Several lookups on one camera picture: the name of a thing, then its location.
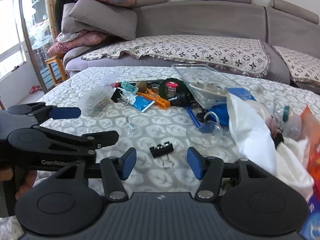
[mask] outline logo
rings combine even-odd
[[[165,198],[166,198],[166,196],[164,196],[164,195],[157,196],[157,199],[159,199],[159,200],[164,200]]]
[[[50,161],[46,161],[46,160],[42,160],[41,163],[43,165],[55,165],[55,166],[66,166],[69,164],[69,163],[65,163],[65,162],[58,162],[58,161],[50,162]]]

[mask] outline orange package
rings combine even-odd
[[[310,141],[310,156],[307,170],[315,180],[317,188],[320,189],[320,123],[313,116],[308,106],[301,114],[301,119],[301,138],[308,138]]]

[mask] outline wooden ball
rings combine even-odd
[[[139,92],[140,93],[145,93],[147,90],[147,83],[145,83],[144,81],[138,81],[136,83],[136,87],[139,88]]]

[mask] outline white and gray tablecloth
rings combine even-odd
[[[55,87],[43,96],[40,101],[47,105],[70,107],[85,93],[99,84],[101,78],[108,73],[118,73],[118,81],[135,81],[138,79],[165,79],[177,77],[169,67],[129,67],[117,66],[108,68],[88,68],[61,85]],[[291,87],[289,85],[264,79],[227,74],[227,76],[249,90],[255,99],[264,105],[273,105],[277,98],[281,106],[289,105],[300,114],[308,104],[318,120],[320,120],[320,96],[315,93]],[[140,130],[140,136],[128,136],[128,126],[125,118],[129,116],[131,124]],[[108,130],[119,133],[119,141],[114,146],[97,150],[97,162],[109,156],[120,157],[129,147],[137,150],[137,163],[129,179],[123,182],[129,196],[132,192],[191,192],[195,193],[200,182],[194,177],[187,161],[186,151],[193,146],[187,139],[186,132],[194,127],[190,117],[183,108],[170,107],[162,110],[152,106],[141,113],[123,103],[110,103],[97,117],[81,115],[78,119],[48,120],[44,127],[54,130],[82,135]],[[237,160],[235,144],[226,132],[223,143],[215,149],[201,149],[203,155],[214,155],[225,162]],[[161,159],[153,159],[149,147],[170,141],[174,152],[170,160],[174,165],[170,169],[162,168]],[[50,173],[38,173],[38,181]],[[103,195],[101,179],[90,179],[89,186]],[[0,239],[15,240],[22,234],[20,225],[15,217],[0,219]]]

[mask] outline pile of pillows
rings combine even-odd
[[[61,33],[48,50],[49,57],[80,47],[97,45],[117,36],[124,40],[136,37],[137,15],[125,7],[136,0],[75,0],[63,7]]]

